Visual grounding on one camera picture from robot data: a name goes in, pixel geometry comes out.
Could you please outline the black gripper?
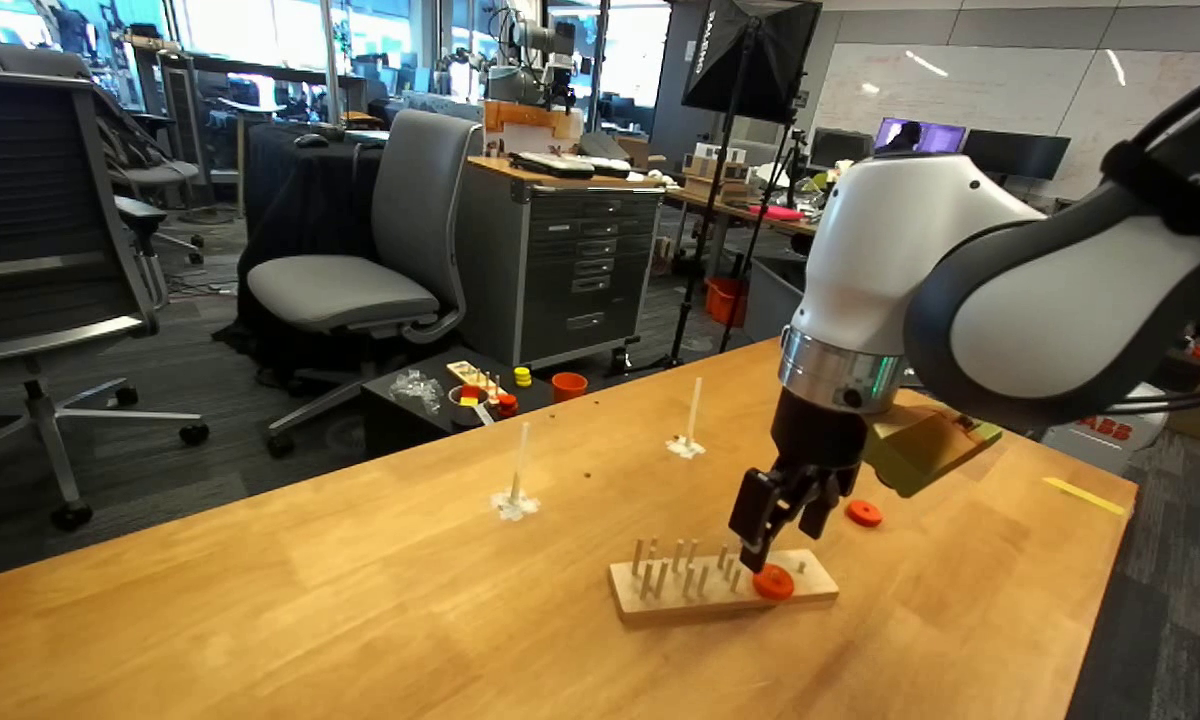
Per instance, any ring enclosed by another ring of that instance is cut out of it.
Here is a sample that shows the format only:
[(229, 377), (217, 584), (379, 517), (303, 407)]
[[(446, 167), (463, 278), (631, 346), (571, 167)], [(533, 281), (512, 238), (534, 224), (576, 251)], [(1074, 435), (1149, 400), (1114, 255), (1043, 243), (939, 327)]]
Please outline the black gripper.
[(833, 509), (851, 495), (862, 456), (868, 421), (855, 413), (833, 413), (784, 392), (772, 421), (776, 464), (772, 475), (746, 467), (728, 517), (738, 540), (738, 566), (758, 574), (772, 550), (776, 500), (803, 509), (799, 534), (824, 537)]

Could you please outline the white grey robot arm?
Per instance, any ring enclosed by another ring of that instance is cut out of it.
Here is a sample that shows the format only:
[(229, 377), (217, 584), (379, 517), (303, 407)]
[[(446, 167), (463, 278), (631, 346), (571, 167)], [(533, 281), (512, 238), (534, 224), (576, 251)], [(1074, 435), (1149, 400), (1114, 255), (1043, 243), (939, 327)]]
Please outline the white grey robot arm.
[(991, 426), (1066, 426), (1133, 403), (1191, 326), (1200, 88), (1050, 218), (963, 157), (851, 164), (780, 331), (776, 464), (738, 482), (728, 517), (738, 566), (764, 570), (784, 528), (824, 528), (902, 377)]

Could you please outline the white ABB robot base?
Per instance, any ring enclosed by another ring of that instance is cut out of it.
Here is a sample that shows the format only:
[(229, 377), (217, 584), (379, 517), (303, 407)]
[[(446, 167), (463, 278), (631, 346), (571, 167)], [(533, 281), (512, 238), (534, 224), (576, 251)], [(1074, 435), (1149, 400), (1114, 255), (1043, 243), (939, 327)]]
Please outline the white ABB robot base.
[(1066, 453), (1082, 464), (1123, 475), (1136, 456), (1163, 435), (1166, 415), (1082, 415), (1071, 426), (1050, 426), (1043, 444)]

